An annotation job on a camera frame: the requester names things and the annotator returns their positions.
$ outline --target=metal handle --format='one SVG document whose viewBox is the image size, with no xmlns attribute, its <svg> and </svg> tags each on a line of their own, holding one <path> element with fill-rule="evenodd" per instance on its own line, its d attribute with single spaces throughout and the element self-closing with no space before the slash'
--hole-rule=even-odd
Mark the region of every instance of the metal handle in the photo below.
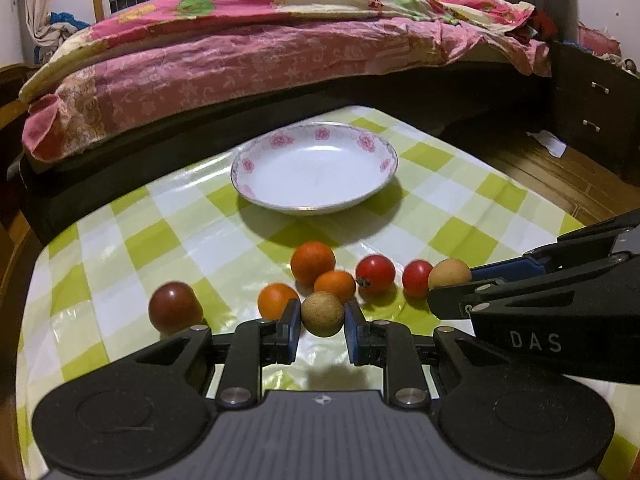
<svg viewBox="0 0 640 480">
<path fill-rule="evenodd" d="M 595 81 L 591 81 L 591 88 L 599 88 L 600 90 L 602 90 L 605 94 L 609 94 L 609 89 L 606 88 L 605 86 L 602 86 L 598 83 L 596 83 Z"/>
<path fill-rule="evenodd" d="M 600 127 L 597 124 L 594 124 L 591 121 L 588 121 L 587 119 L 582 120 L 582 126 L 592 126 L 593 129 L 596 130 L 596 133 L 600 131 Z"/>
</svg>

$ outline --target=orange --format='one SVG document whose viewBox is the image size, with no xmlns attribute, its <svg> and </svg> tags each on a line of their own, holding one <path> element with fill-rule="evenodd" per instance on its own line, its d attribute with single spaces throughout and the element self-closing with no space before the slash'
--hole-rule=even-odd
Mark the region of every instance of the orange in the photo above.
<svg viewBox="0 0 640 480">
<path fill-rule="evenodd" d="M 291 272 L 298 283 L 312 286 L 320 274 L 334 270 L 335 255 L 322 242 L 305 242 L 291 257 Z"/>
<path fill-rule="evenodd" d="M 330 270 L 318 276 L 314 292 L 330 292 L 344 303 L 356 293 L 356 280 L 346 270 Z"/>
<path fill-rule="evenodd" d="M 258 294 L 258 311 L 264 319 L 280 319 L 289 300 L 299 300 L 298 293 L 284 283 L 271 283 Z"/>
</svg>

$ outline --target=checkered tablecloth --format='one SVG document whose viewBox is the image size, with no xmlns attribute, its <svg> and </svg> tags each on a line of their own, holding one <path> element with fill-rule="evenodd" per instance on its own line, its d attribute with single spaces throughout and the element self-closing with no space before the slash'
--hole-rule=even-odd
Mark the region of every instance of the checkered tablecloth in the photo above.
<svg viewBox="0 0 640 480">
<path fill-rule="evenodd" d="M 169 280 L 189 283 L 210 327 L 229 332 L 259 317 L 258 292 L 293 284 L 289 259 L 306 240 L 335 248 L 353 272 L 366 254 L 398 268 L 414 258 L 446 257 L 469 266 L 512 258 L 580 227 L 562 210 L 472 156 L 379 111 L 348 107 L 312 120 L 356 124 L 395 147 L 393 182 L 361 205 L 296 218 L 241 199 L 230 183 L 239 148 L 169 174 L 81 219 L 42 252 L 29 290 L 17 362 L 17 420 L 28 478 L 46 471 L 30 430 L 37 402 L 63 381 L 158 340 L 146 308 Z M 400 288 L 362 303 L 369 319 L 404 322 L 430 334 L 440 321 L 425 302 L 407 303 Z M 468 322 L 457 322 L 470 329 Z M 265 388 L 379 388 L 382 372 L 348 364 L 344 336 L 305 333 L 295 364 L 268 367 Z M 622 478 L 638 452 L 640 397 L 628 386 L 598 384 L 615 407 L 610 478 Z"/>
</svg>

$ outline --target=dark brown nightstand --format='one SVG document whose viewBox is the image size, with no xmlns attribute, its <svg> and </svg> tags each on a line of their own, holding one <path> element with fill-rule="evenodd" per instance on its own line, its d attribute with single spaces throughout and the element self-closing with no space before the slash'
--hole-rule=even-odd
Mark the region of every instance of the dark brown nightstand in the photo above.
<svg viewBox="0 0 640 480">
<path fill-rule="evenodd" d="M 640 143 L 640 79 L 573 46 L 552 45 L 553 133 L 625 176 Z"/>
</svg>

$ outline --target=brown fruit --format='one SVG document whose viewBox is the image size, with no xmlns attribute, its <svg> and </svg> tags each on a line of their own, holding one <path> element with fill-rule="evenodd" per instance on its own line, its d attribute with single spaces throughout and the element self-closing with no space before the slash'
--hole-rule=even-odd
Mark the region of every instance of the brown fruit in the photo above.
<svg viewBox="0 0 640 480">
<path fill-rule="evenodd" d="M 300 317 L 313 335 L 331 337 L 340 332 L 344 324 L 344 307 L 333 294 L 314 292 L 302 302 Z"/>
<path fill-rule="evenodd" d="M 314 292 L 330 292 L 340 303 L 345 303 L 356 293 L 356 280 L 346 270 L 330 270 L 318 276 Z"/>
<path fill-rule="evenodd" d="M 442 260 L 429 274 L 429 290 L 439 286 L 461 285 L 471 281 L 471 270 L 461 260 L 449 258 Z"/>
<path fill-rule="evenodd" d="M 258 311 L 264 319 L 280 319 L 289 300 L 299 300 L 298 293 L 284 283 L 271 283 L 258 294 Z"/>
<path fill-rule="evenodd" d="M 333 270 L 334 267 L 334 252 L 322 242 L 305 242 L 291 257 L 293 277 L 306 286 L 312 286 L 320 274 Z"/>
<path fill-rule="evenodd" d="M 149 321 L 158 332 L 171 335 L 202 323 L 202 307 L 193 289 L 183 282 L 159 286 L 149 300 Z"/>
</svg>

